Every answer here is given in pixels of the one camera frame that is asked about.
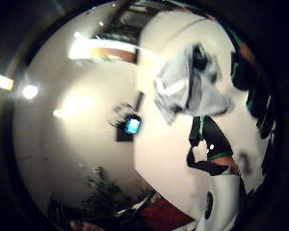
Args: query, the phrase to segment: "clothing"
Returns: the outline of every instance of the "clothing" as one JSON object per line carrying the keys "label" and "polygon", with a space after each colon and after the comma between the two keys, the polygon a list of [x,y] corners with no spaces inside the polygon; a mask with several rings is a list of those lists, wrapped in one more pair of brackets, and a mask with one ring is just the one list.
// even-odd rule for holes
{"label": "clothing", "polygon": [[216,80],[216,63],[208,54],[201,70],[195,50],[203,50],[201,44],[189,44],[170,59],[154,80],[154,102],[167,124],[177,113],[190,116],[213,116],[228,108],[230,99],[213,86]]}
{"label": "clothing", "polygon": [[[200,140],[206,140],[208,145],[207,158],[196,162],[193,147]],[[187,166],[210,174],[207,204],[199,223],[190,223],[175,231],[228,231],[235,223],[240,198],[245,194],[244,182],[240,175],[231,174],[230,166],[217,166],[210,160],[232,155],[232,148],[210,116],[194,117],[189,141],[191,148],[186,158]]]}

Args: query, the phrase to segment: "hanging towel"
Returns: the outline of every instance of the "hanging towel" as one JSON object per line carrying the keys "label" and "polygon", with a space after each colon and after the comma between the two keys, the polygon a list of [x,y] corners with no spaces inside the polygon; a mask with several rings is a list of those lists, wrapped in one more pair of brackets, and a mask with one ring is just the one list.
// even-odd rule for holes
{"label": "hanging towel", "polygon": [[187,45],[170,59],[153,84],[154,102],[167,124],[174,121],[177,113],[190,116],[224,113],[230,99],[213,86],[216,76],[213,58],[205,54],[199,43]]}

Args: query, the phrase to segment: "white wall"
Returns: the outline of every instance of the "white wall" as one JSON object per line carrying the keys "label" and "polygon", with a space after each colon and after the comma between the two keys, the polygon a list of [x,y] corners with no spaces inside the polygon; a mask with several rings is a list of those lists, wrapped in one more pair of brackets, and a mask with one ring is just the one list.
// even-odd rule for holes
{"label": "white wall", "polygon": [[[83,63],[79,67],[73,63],[62,74],[74,82],[67,81],[64,88],[53,85],[48,92],[47,128],[42,136],[55,198],[79,205],[91,192],[86,177],[99,166],[124,191],[135,195],[140,181],[133,167],[133,143],[116,142],[115,129],[107,120],[119,102],[134,102],[136,67],[128,63]],[[53,116],[58,109],[62,116]]]}
{"label": "white wall", "polygon": [[[51,194],[66,205],[79,206],[91,191],[85,182],[91,167],[106,167],[128,193],[138,187],[132,143],[114,143],[114,130],[105,119],[120,99],[134,100],[134,67],[89,62],[79,66],[67,57],[74,32],[89,38],[98,22],[106,23],[115,10],[112,4],[102,5],[69,21],[41,48],[19,87],[13,118],[15,155],[23,181],[44,213]],[[21,96],[27,84],[39,87],[32,100]],[[83,96],[92,107],[77,103]],[[53,111],[70,98],[76,98],[75,114],[54,117]]]}
{"label": "white wall", "polygon": [[231,83],[230,52],[234,48],[230,39],[211,20],[187,27],[199,19],[191,13],[160,13],[143,30],[140,46],[153,55],[139,58],[137,89],[145,93],[141,110],[145,119],[135,141],[136,170],[170,203],[193,218],[200,218],[205,208],[208,179],[203,171],[186,166],[192,117],[179,114],[168,125],[154,104],[152,85],[163,64],[191,42],[201,42],[204,50],[216,57],[220,67],[216,88],[231,98],[231,105],[225,114],[213,119],[227,136],[234,159],[237,161],[241,152],[250,158],[252,174],[243,175],[248,191],[261,183],[260,164],[267,143],[259,138],[256,120],[246,108],[248,93],[235,89]]}

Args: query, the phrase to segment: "green object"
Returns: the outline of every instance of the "green object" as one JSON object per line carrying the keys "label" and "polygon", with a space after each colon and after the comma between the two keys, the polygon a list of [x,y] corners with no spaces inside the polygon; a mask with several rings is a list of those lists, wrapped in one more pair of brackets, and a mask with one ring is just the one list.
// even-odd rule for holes
{"label": "green object", "polygon": [[213,160],[215,160],[215,159],[218,159],[218,158],[220,158],[220,157],[225,157],[225,156],[232,156],[232,151],[226,151],[226,152],[222,152],[222,153],[216,154],[216,155],[208,158],[207,161],[210,162],[210,161],[213,161]]}
{"label": "green object", "polygon": [[203,122],[204,122],[204,116],[200,117],[200,126],[199,126],[199,139],[203,141]]}
{"label": "green object", "polygon": [[241,38],[234,31],[232,31],[230,28],[228,28],[228,29],[229,29],[229,32],[231,33],[231,35],[233,36],[233,38],[235,39],[236,43],[238,44],[238,46],[241,46],[243,43]]}
{"label": "green object", "polygon": [[88,218],[112,216],[131,204],[131,198],[114,182],[94,182],[93,194],[82,201],[83,211]]}

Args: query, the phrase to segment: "leaves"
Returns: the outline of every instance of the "leaves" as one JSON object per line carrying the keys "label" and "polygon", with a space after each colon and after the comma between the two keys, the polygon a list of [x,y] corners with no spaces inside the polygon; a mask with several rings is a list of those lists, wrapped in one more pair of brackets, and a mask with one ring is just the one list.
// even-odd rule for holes
{"label": "leaves", "polygon": [[114,182],[95,182],[93,194],[82,201],[85,214],[90,217],[111,216],[130,206],[131,198]]}

